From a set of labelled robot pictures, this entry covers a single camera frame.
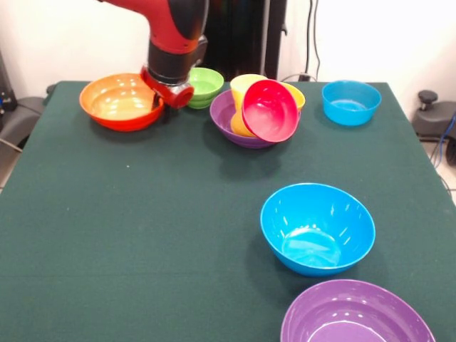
bowl rim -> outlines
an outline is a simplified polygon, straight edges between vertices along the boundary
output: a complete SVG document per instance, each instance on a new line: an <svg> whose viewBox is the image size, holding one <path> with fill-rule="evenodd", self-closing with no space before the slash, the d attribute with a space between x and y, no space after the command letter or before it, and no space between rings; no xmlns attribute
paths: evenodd
<svg viewBox="0 0 456 342"><path fill-rule="evenodd" d="M426 321L420 316L420 314L409 304L407 303L404 299L400 298L397 294L394 294L392 291L389 291L379 285L375 285L375 284L372 284L370 282L367 282L367 281L362 281L362 280L357 280L357 279L332 279L332 280L327 280L327 281L322 281L321 283L318 283L318 284L314 284L310 287L308 287L307 289L305 289L304 291L302 291L290 304L290 306L288 307L288 309L286 310L286 313L284 315L284 318L282 320L282 324L281 324L281 328L280 328L280 342L285 342L285 338L284 338L284 328L285 328L285 324L287 323L287 320L288 318L290 317L296 303L301 300L302 297L304 297L305 295L307 295L307 293L313 291L315 288L321 286L321 285L325 285L325 284L332 284L332 283L357 283L357 284L362 284L362 285L365 285L365 286L369 286L371 287L372 289L375 289L377 291L380 291L380 292L383 292L383 293L386 293L387 295L389 296L392 296L394 299L396 299L399 303L401 303L402 305L404 305L405 307L407 307L409 310L412 311L413 314L416 315L417 318L420 319L420 322L424 325L424 327L426 327L428 333L430 334L430 336L432 337L432 342L435 342L435 337L434 335L432 334L432 331L430 330L428 324L426 323Z"/></svg>
<svg viewBox="0 0 456 342"><path fill-rule="evenodd" d="M378 103L372 107L369 107L369 108L366 108L366 109L362 109L362 110L359 110L359 109L343 109L344 112L350 112L350 113L362 113L362 112L367 112L367 111L370 111L370 110L376 110L382 103L382 94L380 91L377 90L376 87L374 86L371 86L369 83L366 83L366 82L361 82L361 81L352 81L352 80L339 80L339 81L334 81L334 82L329 82L327 83L322 89L321 89L321 97L323 98L324 101L328 102L328 103L331 103L329 101L329 99L325 96L325 90L328 90L328 87L329 86L332 86L332 85L335 85L335 84L338 84L338 83L342 83L342 84L347 84L347 83L351 83L351 84L358 84L358 85L361 85L361 86L364 86L366 88L369 88L369 90L372 90L374 93L376 93L378 95L378 97L380 98L380 100L378 101Z"/></svg>
<svg viewBox="0 0 456 342"><path fill-rule="evenodd" d="M253 134L255 134L256 136L258 136L258 138L264 140L264 141L268 141L270 143L282 143L284 141L287 141L288 139L290 139L291 137L293 137L293 135L296 133L296 131L298 130L299 128L299 123L301 121L301 114L300 114L300 110L298 109L297 105L296 105L296 115L295 115L295 119L296 119L296 122L294 123L294 126L293 126L293 129L288 133L288 135L286 135L285 138L281 138L281 139L271 139L270 137L265 137L265 138L261 138L259 137L259 135L257 135L255 133L255 130L252 129L252 126L250 125L250 122L249 122L249 116L248 115L245 115L246 113L246 99L248 100L249 99L249 96L251 94L252 91L255 91L256 87L262 87L263 85L265 84L273 84L274 86L279 86L279 87L282 87L283 89L285 89L285 91L288 93L288 95L290 96L290 99L291 99L291 103L293 103L294 105L296 105L296 101L294 100L294 97L293 95L291 94L290 90L288 90L287 88L285 88L285 86L283 84L281 84L281 82L277 81L277 80L272 80L272 79L266 79L266 80L260 80L260 81L257 81L255 82L254 84L252 84L250 86L250 88L247 90L247 92L245 93L245 97L244 97L244 101L242 103L242 120L244 121L244 124L245 126L247 127L247 129L252 132Z"/></svg>
<svg viewBox="0 0 456 342"><path fill-rule="evenodd" d="M157 114L157 111L158 110L162 110L164 107L165 107L165 102L163 101L163 99L160 97L159 99L159 105L158 107L156 108L151 108L151 110L149 110L146 114L143 114L141 116L138 116L136 118L131 118L131 119L106 119L106 118L100 118L98 115L96 115L92 110L89 110L89 108L85 107L84 104L83 104L83 96L88 92L89 88L91 86L93 86L94 84L96 84L97 82L100 82L100 81L104 81L108 78L115 78L115 77L136 77L138 78L139 81L141 82L144 82L141 78L141 75L139 73L114 73L114 74L111 74L111 75L107 75L105 77L102 77L102 78L99 78L99 79L96 79L94 81L90 81L88 82L84 87L83 87L83 90L81 90L81 92L79 93L79 106L84 110L85 113L87 113L88 116L90 116L92 119L100 119L100 120L106 120L106 121L109 121L111 123L129 123L131 121L134 121L134 120L142 120L142 119L145 119L151 115L156 115Z"/></svg>
<svg viewBox="0 0 456 342"><path fill-rule="evenodd" d="M213 96L214 93L216 93L217 91L219 91L223 87L225 79L224 79L224 77L223 77L223 75L221 73L219 73L217 70L214 70L214 69L211 69L211 68L203 68L203 67L199 67L199 66L195 66L190 71L190 75L189 75L189 78L188 78L188 81L189 81L190 84L192 84L192 74L191 74L191 72L192 71L198 71L198 70L207 70L207 71L210 71L211 73L215 74L216 77L217 77L217 83L211 83L215 87L215 89L213 89L211 91L207 91L205 93L194 93L193 96Z"/></svg>
<svg viewBox="0 0 456 342"><path fill-rule="evenodd" d="M300 95L302 95L301 101L302 101L303 104L302 105L298 105L298 103L296 103L296 105L298 105L298 109L299 109L299 107L301 107L300 110L302 110L302 108L304 108L304 106L306 105L306 96L304 95L304 93L302 91L300 91L297 87L295 87L294 85L292 85L292 84L290 84L288 82L281 82L281 83L282 83L282 85L284 85L285 88L286 87L294 88L294 89L296 89L299 92Z"/></svg>
<svg viewBox="0 0 456 342"><path fill-rule="evenodd" d="M218 99L218 97L222 97L223 95L227 96L227 93L229 93L230 95L232 94L232 91L229 89L229 90L226 90L226 91L222 91L219 95L217 95L217 97L212 101L211 103L211 106L210 106L210 109L209 109L209 114L210 114L210 117L211 117L211 120L212 122L221 130L223 131L224 133L227 133L228 135L232 136L232 137L235 137L235 138L242 138L243 140L245 140L246 142L254 142L254 141L261 141L261 142L265 142L265 143L269 143L268 141L265 141L265 140L262 140L258 137L244 137L243 135L238 135L236 133L233 133L232 131L230 130L226 130L225 128L223 128L221 125L219 125L219 123L214 119L214 109L213 109L213 106L215 105L215 101Z"/></svg>
<svg viewBox="0 0 456 342"><path fill-rule="evenodd" d="M342 192L344 193L344 195L350 197L352 200L354 200L355 202L357 202L361 208L364 209L364 211L368 214L368 217L369 217L369 220L370 220L370 223L371 223L371 226L372 226L372 230L373 230L373 238L372 238L372 241L370 242L369 244L369 247L366 249L366 251L360 256L358 257L357 259L347 263L347 264L343 264L343 265L337 265L337 266L325 266L325 267L315 267L315 266L309 266L307 264L303 264L301 262L298 262L294 259L291 259L289 258L287 255L285 255L283 252L281 252L274 244L272 244L271 240L269 239L268 235L266 234L266 232L264 231L264 225L263 225L263 216L264 216L264 208L266 207L266 205L268 204L268 202L270 200L272 200L272 198L277 195L279 192L283 191L283 190L286 190L290 187L301 187L301 186L309 186L309 185L317 185L319 187L325 187L325 188L329 188L329 189L332 189L332 190L336 190L338 192ZM264 238L267 240L268 242L268 245L274 249L274 251L276 251L277 253L279 253L283 258L295 263L295 264L299 264L301 266L304 266L304 267L307 267L309 269L315 269L315 270L327 270L327 271L330 271L330 270L337 270L337 269L344 269L346 267L350 267L350 266L353 266L355 264L357 264L358 262L360 262L362 259L364 259L366 257L366 255L369 254L370 250L372 249L374 243L375 243L375 238L376 238L376 232L375 232L375 222L373 221L373 218L372 218L372 215L371 213L368 211L368 209L366 208L366 206L361 203L361 201L359 201L356 197L354 197L353 195L349 194L347 191L344 191L342 189L339 189L338 187L334 187L332 185L327 185L327 184L323 184L323 183L315 183L315 182L302 182L302 183L296 183L296 184L291 184L291 185L287 185L285 187L282 187L278 190L276 190L272 195L270 195L267 200L264 202L263 204L263 207L261 208L261 214L260 214L260 225L261 225L261 231L263 232L263 235L264 235Z"/></svg>

bowl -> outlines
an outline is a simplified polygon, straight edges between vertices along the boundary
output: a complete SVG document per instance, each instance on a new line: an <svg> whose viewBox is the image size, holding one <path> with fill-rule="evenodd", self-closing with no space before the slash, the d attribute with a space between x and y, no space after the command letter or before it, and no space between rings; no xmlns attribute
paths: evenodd
<svg viewBox="0 0 456 342"><path fill-rule="evenodd" d="M242 111L237 111L231 119L231 131L234 134L242 135L243 137L255 137L256 135L250 132L245 127L244 121L242 120Z"/></svg>
<svg viewBox="0 0 456 342"><path fill-rule="evenodd" d="M290 305L281 342L435 342L420 315L395 294L357 280L314 285Z"/></svg>
<svg viewBox="0 0 456 342"><path fill-rule="evenodd" d="M296 102L296 107L298 107L298 110L301 111L306 104L306 97L304 94L297 87L291 85L290 83L282 82L281 84L291 93Z"/></svg>
<svg viewBox="0 0 456 342"><path fill-rule="evenodd" d="M100 125L119 132L142 130L162 114L164 103L152 109L155 92L135 73L112 75L89 83L79 103Z"/></svg>
<svg viewBox="0 0 456 342"><path fill-rule="evenodd" d="M273 145L273 143L259 138L243 137L241 135L234 134L231 130L231 120L235 112L236 107L234 106L234 100L230 90L219 94L214 101L212 101L210 107L211 119L228 140L232 141L236 145L252 149L259 149Z"/></svg>
<svg viewBox="0 0 456 342"><path fill-rule="evenodd" d="M293 96L280 82L258 81L245 94L242 119L262 140L271 143L288 140L296 132L299 118Z"/></svg>
<svg viewBox="0 0 456 342"><path fill-rule="evenodd" d="M246 73L232 79L229 85L233 93L236 111L240 111L242 109L245 94L252 84L262 80L267 80L267 77L257 75L255 73Z"/></svg>
<svg viewBox="0 0 456 342"><path fill-rule="evenodd" d="M357 81L328 83L321 93L326 116L345 126L367 123L382 102L382 96L377 89Z"/></svg>
<svg viewBox="0 0 456 342"><path fill-rule="evenodd" d="M289 185L261 210L261 230L273 253L304 276L330 276L371 250L375 225L369 211L343 190L317 183Z"/></svg>
<svg viewBox="0 0 456 342"><path fill-rule="evenodd" d="M209 107L212 100L222 89L223 76L208 68L192 68L189 82L195 89L188 106L194 109Z"/></svg>

black cable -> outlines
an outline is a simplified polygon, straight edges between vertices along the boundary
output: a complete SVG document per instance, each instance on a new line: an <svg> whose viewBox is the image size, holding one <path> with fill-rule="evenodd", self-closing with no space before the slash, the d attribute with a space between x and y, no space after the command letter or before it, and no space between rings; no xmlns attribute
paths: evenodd
<svg viewBox="0 0 456 342"><path fill-rule="evenodd" d="M317 60L315 78L318 80L318 72L320 71L320 56L318 55L318 49L316 48L316 12L318 10L318 0L315 0L315 10L313 11L313 47L315 49L315 56Z"/></svg>
<svg viewBox="0 0 456 342"><path fill-rule="evenodd" d="M314 0L311 0L311 5L309 7L309 16L307 17L307 59L306 59L306 73L309 71L309 59L311 57L310 55L310 40L311 40L311 19L312 19L312 8L314 7Z"/></svg>
<svg viewBox="0 0 456 342"><path fill-rule="evenodd" d="M27 105L23 105L23 104L21 104L21 103L18 103L17 106L22 107L22 108L27 108L28 110L31 110L32 112L35 112L35 113L38 114L38 115L41 115L41 113L38 112L36 109L33 109L33 108L31 108L31 107L28 107Z"/></svg>
<svg viewBox="0 0 456 342"><path fill-rule="evenodd" d="M285 77L283 80L281 80L281 82L285 82L286 80L288 80L289 78L292 78L294 76L302 76L302 75L308 76L308 77L312 78L314 81L316 81L316 78L314 78L312 75L309 75L308 73L294 73L292 75Z"/></svg>
<svg viewBox="0 0 456 342"><path fill-rule="evenodd" d="M440 180L441 180L442 183L443 183L443 186L445 187L445 190L447 190L449 196L451 196L451 191L452 191L452 190L450 189L450 186L448 185L447 181L444 180L442 176L439 175L439 177L440 177Z"/></svg>
<svg viewBox="0 0 456 342"><path fill-rule="evenodd" d="M439 148L439 142L437 142L435 144L434 150L432 150L432 153L431 153L430 158L429 158L430 162L432 163L432 166L434 166L434 167L435 167L435 162L437 162L437 154L435 154L435 153L437 152L438 148Z"/></svg>

table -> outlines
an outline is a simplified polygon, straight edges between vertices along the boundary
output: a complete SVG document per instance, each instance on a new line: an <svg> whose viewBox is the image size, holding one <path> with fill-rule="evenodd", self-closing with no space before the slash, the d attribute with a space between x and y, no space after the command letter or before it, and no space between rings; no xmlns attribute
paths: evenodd
<svg viewBox="0 0 456 342"><path fill-rule="evenodd" d="M3 340L277 342L289 304L327 279L282 266L259 212L280 187L322 182L377 229L370 254L332 278L393 291L456 341L456 209L387 84L374 84L374 119L343 128L323 115L322 83L297 83L299 131L257 151L208 110L111 132L80 109L84 85L58 84L0 196Z"/></svg>

yellow bowl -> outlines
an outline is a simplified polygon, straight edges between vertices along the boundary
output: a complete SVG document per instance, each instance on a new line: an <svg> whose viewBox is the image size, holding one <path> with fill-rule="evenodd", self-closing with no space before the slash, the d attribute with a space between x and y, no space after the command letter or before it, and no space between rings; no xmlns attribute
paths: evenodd
<svg viewBox="0 0 456 342"><path fill-rule="evenodd" d="M255 73L247 73L245 75L240 75L232 79L230 86L237 112L242 109L242 101L244 100L245 93L247 90L249 90L250 86L255 82L266 79L267 77L257 75Z"/></svg>
<svg viewBox="0 0 456 342"><path fill-rule="evenodd" d="M242 111L240 110L238 110L231 119L231 130L234 134L238 134L243 137L256 138L256 135L250 132L247 127L245 127L244 121L242 120Z"/></svg>
<svg viewBox="0 0 456 342"><path fill-rule="evenodd" d="M306 97L304 94L298 88L292 86L289 83L282 82L282 85L292 94L296 102L296 107L298 107L298 110L301 111L306 104Z"/></svg>

